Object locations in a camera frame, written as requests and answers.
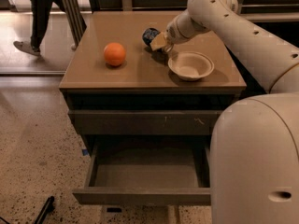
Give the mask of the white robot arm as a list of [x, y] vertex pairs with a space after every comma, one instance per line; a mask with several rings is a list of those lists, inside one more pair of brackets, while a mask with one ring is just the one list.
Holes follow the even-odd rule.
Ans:
[[152, 44], [213, 31], [263, 87], [218, 118], [210, 145], [213, 224], [299, 224], [299, 48], [236, 14], [237, 0], [188, 0]]

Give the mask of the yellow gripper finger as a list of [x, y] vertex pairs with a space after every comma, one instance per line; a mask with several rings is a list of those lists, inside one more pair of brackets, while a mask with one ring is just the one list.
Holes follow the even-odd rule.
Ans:
[[164, 32], [157, 34], [150, 42], [150, 47], [153, 51], [158, 49], [165, 49], [168, 45], [166, 35]]

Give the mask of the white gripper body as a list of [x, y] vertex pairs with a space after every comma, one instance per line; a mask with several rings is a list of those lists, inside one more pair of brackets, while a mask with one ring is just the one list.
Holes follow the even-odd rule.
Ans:
[[207, 32], [208, 29], [205, 26], [195, 22], [188, 10], [184, 10], [167, 24], [164, 37], [168, 44], [174, 45], [185, 43]]

